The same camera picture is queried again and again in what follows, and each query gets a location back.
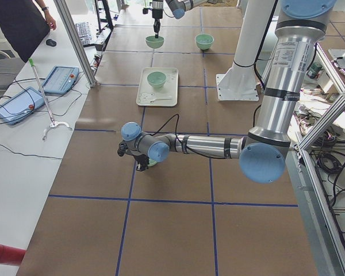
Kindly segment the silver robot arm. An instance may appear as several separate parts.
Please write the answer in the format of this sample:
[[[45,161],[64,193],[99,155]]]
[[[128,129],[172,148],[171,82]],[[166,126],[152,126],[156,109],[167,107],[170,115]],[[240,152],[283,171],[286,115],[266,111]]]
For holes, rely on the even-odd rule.
[[[170,152],[213,159],[238,159],[243,174],[257,183],[276,181],[284,172],[290,147],[288,129],[315,46],[326,33],[334,1],[282,1],[275,29],[278,39],[269,63],[259,118],[246,137],[148,134],[136,122],[121,129],[120,156],[130,155],[144,171],[150,160]]]
[[[186,12],[189,10],[203,4],[207,3],[206,0],[155,0],[152,1],[152,18],[154,19],[154,33],[155,38],[159,37],[160,32],[160,20],[163,18],[163,5],[164,3],[170,8],[172,15],[176,19],[182,18]]]

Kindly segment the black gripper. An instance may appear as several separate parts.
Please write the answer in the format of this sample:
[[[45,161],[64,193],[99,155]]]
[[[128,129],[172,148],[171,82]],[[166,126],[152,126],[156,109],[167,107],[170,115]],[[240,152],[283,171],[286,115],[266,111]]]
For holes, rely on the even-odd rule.
[[[136,170],[137,171],[145,171],[148,169],[149,165],[149,157],[145,154],[135,154],[132,153],[135,161],[137,162]]]
[[[153,0],[152,1],[152,18],[154,19],[154,32],[155,38],[159,38],[160,32],[160,20],[163,18],[163,1]]]

